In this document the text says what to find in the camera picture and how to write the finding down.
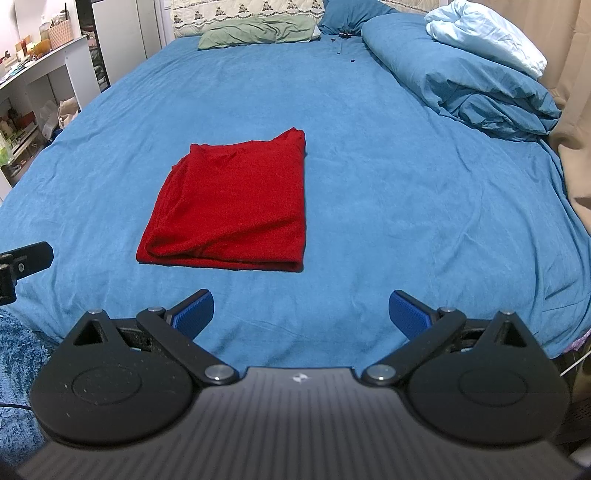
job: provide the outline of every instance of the round pivot bolt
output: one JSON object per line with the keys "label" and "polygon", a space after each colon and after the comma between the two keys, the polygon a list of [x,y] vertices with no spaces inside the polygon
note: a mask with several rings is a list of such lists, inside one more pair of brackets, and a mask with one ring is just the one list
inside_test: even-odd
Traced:
{"label": "round pivot bolt", "polygon": [[210,380],[224,381],[231,378],[234,369],[229,365],[210,365],[205,369],[205,376]]}
{"label": "round pivot bolt", "polygon": [[390,380],[396,375],[396,369],[389,365],[372,365],[366,370],[368,376],[373,380]]}

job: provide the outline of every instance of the storage box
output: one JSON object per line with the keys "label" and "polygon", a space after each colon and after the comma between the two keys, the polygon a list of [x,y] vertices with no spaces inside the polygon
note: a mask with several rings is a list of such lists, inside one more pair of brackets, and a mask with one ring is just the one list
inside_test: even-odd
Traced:
{"label": "storage box", "polygon": [[68,42],[74,40],[74,33],[72,31],[72,22],[65,20],[55,27],[49,29],[49,40],[51,41],[51,48],[56,48],[65,45]]}

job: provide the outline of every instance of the red towel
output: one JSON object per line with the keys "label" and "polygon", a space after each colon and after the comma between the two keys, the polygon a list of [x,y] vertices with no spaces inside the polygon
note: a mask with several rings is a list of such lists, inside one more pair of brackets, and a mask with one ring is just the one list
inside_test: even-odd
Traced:
{"label": "red towel", "polygon": [[303,269],[304,132],[191,145],[156,200],[137,260],[231,270]]}

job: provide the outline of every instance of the white cabinet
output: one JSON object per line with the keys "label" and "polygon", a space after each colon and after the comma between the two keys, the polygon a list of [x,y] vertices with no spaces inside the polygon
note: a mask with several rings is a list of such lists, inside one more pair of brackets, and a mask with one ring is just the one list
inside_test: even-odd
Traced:
{"label": "white cabinet", "polygon": [[111,84],[162,48],[154,0],[92,0],[92,10]]}

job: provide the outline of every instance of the cable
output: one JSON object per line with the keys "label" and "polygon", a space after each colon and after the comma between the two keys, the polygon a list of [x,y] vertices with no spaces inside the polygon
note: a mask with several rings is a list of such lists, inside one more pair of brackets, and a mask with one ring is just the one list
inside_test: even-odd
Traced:
{"label": "cable", "polygon": [[591,350],[589,350],[589,352],[587,352],[586,354],[584,354],[581,358],[579,358],[575,363],[573,363],[570,367],[568,367],[564,372],[562,372],[560,374],[560,376],[562,377],[566,372],[569,372],[570,370],[572,370],[573,368],[575,368],[578,364],[580,364],[583,360],[585,360],[589,355],[591,355]]}
{"label": "cable", "polygon": [[33,411],[33,409],[27,405],[18,405],[16,403],[0,403],[0,408],[20,408],[22,410]]}

